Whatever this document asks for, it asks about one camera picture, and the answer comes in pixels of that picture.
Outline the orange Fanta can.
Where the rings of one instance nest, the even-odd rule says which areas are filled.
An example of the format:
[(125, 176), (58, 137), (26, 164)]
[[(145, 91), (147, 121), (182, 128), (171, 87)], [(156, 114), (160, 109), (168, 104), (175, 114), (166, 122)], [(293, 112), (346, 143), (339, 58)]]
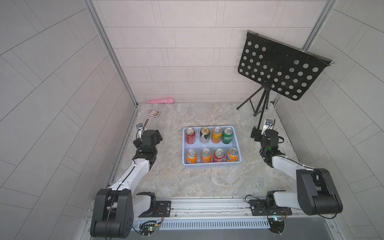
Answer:
[(238, 160), (239, 152), (237, 148), (230, 148), (226, 154), (227, 162), (236, 162)]

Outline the green Sprite can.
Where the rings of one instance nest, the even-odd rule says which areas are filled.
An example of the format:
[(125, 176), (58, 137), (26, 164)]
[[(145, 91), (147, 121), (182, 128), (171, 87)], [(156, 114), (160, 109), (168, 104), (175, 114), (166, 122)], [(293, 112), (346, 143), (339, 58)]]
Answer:
[(230, 144), (232, 142), (234, 136), (234, 131), (232, 128), (225, 128), (222, 135), (222, 142), (223, 144)]

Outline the orange yellow soda can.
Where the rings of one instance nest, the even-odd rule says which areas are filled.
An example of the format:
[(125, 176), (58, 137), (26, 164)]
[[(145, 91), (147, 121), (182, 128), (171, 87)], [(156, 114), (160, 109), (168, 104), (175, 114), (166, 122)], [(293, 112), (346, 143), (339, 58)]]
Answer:
[(212, 130), (212, 142), (214, 144), (219, 144), (221, 142), (222, 135), (223, 135), (222, 129), (220, 127), (215, 127)]

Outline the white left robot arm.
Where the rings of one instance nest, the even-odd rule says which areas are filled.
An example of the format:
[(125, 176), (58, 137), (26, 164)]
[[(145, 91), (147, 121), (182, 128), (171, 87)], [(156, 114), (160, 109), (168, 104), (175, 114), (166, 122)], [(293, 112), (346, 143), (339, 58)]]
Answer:
[(137, 148), (132, 164), (112, 186), (97, 192), (90, 226), (93, 238), (125, 239), (134, 230), (134, 221), (139, 216), (152, 217), (159, 214), (161, 220), (140, 224), (136, 233), (150, 237), (163, 223), (164, 213), (157, 207), (155, 193), (133, 193), (141, 179), (150, 171), (157, 158), (157, 144), (162, 141), (158, 130), (144, 130), (134, 140)]

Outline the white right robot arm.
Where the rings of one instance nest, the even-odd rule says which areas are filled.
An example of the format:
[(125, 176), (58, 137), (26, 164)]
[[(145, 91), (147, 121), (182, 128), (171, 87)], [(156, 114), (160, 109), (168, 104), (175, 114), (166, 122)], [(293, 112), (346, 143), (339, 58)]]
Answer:
[(283, 138), (275, 130), (262, 132), (254, 127), (251, 138), (261, 144), (260, 155), (269, 167), (285, 173), (297, 183), (297, 190), (293, 193), (267, 193), (264, 203), (268, 213), (290, 208), (309, 216), (324, 217), (326, 214), (337, 216), (343, 211), (342, 200), (327, 169), (309, 167), (286, 157), (279, 150), (280, 139)]

